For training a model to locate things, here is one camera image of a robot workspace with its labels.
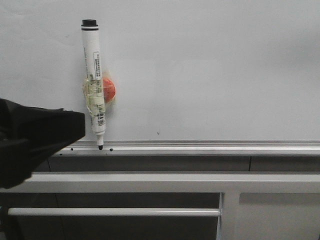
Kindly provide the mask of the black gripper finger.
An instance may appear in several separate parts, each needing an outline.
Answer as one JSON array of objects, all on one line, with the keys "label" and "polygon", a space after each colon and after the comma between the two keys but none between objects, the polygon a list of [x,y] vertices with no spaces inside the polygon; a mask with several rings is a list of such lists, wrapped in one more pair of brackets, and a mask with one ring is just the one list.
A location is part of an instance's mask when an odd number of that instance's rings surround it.
[{"label": "black gripper finger", "polygon": [[0,187],[10,189],[86,134],[85,114],[0,100]]}]

